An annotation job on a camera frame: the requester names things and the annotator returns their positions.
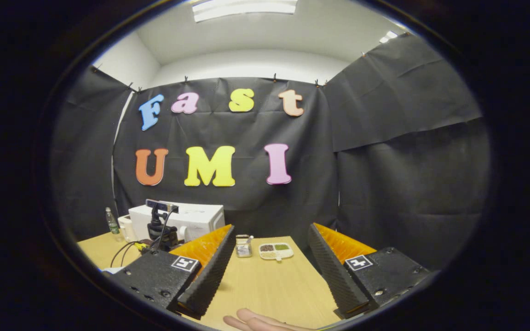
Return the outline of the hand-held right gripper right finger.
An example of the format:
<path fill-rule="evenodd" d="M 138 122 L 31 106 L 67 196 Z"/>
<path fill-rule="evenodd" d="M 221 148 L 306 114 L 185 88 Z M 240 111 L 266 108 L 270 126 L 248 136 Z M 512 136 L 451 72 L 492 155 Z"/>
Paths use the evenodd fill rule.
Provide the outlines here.
<path fill-rule="evenodd" d="M 431 274 L 394 247 L 376 250 L 318 223 L 310 226 L 308 242 L 344 319 L 392 303 Z"/>

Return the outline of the black backdrop cloth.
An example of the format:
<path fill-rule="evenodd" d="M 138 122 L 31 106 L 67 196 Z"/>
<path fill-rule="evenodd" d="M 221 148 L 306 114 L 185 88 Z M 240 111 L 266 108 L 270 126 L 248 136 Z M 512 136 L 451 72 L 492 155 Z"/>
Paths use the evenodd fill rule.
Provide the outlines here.
<path fill-rule="evenodd" d="M 51 138 L 51 191 L 76 241 L 146 199 L 221 205 L 307 254 L 319 223 L 442 269 L 484 207 L 489 136 L 452 66 L 417 36 L 377 46 L 325 86 L 208 78 L 130 94 L 84 74 Z"/>

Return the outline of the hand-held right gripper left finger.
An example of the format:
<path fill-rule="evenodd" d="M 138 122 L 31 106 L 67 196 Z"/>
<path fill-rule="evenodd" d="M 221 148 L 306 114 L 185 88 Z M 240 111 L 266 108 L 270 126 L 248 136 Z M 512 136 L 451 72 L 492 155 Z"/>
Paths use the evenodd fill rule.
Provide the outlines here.
<path fill-rule="evenodd" d="M 109 279 L 157 309 L 200 319 L 221 284 L 236 242 L 229 224 L 169 252 L 151 250 Z"/>

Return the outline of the long ceiling light panel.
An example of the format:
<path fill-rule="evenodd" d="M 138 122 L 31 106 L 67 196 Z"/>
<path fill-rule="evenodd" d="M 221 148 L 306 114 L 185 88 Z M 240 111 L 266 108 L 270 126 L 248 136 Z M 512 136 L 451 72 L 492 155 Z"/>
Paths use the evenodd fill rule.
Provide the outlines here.
<path fill-rule="evenodd" d="M 192 6 L 196 23 L 246 13 L 293 15 L 298 0 L 209 0 Z"/>

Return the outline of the metal mesh utensil holder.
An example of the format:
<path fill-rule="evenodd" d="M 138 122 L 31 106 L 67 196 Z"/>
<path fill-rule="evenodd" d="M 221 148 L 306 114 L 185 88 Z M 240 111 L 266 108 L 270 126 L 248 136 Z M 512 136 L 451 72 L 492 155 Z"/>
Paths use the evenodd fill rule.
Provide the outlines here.
<path fill-rule="evenodd" d="M 238 258 L 252 257 L 252 235 L 236 235 L 235 252 Z"/>

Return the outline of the white divided condiment dish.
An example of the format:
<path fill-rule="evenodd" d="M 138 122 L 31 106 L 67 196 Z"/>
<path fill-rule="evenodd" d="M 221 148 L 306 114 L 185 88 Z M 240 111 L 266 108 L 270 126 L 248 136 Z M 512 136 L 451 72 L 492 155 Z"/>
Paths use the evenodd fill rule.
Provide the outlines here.
<path fill-rule="evenodd" d="M 264 260 L 282 261 L 294 256 L 293 249 L 288 243 L 265 243 L 259 245 L 259 257 Z"/>

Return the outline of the clear plastic water bottle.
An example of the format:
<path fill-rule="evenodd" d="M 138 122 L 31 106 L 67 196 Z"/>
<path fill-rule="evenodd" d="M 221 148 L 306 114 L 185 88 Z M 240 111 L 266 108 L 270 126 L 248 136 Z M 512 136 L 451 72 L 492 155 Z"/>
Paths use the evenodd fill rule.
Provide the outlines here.
<path fill-rule="evenodd" d="M 109 207 L 105 208 L 105 217 L 112 237 L 114 237 L 116 241 L 121 242 L 123 238 L 122 234 L 120 233 L 119 224 L 116 222 L 115 216 L 112 214 L 112 211 Z"/>

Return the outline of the white toaster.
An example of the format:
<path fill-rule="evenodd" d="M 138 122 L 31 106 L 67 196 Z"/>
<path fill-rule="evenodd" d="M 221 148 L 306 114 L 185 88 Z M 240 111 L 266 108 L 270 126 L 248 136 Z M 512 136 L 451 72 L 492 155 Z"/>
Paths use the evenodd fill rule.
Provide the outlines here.
<path fill-rule="evenodd" d="M 120 216 L 117 221 L 120 226 L 120 232 L 122 233 L 126 242 L 133 242 L 138 240 L 138 237 L 134 231 L 133 221 L 131 220 L 130 215 Z"/>

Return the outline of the white microwave oven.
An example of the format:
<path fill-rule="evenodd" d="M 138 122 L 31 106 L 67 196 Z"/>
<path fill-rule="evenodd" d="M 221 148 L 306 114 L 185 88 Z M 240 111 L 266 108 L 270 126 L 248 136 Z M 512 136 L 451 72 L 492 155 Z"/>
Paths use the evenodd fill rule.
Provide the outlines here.
<path fill-rule="evenodd" d="M 223 205 L 175 205 L 179 206 L 179 211 L 171 214 L 167 225 L 177 228 L 179 240 L 188 242 L 225 226 Z M 138 240 L 151 239 L 147 228 L 147 224 L 151 222 L 151 210 L 146 205 L 128 210 L 132 229 Z"/>

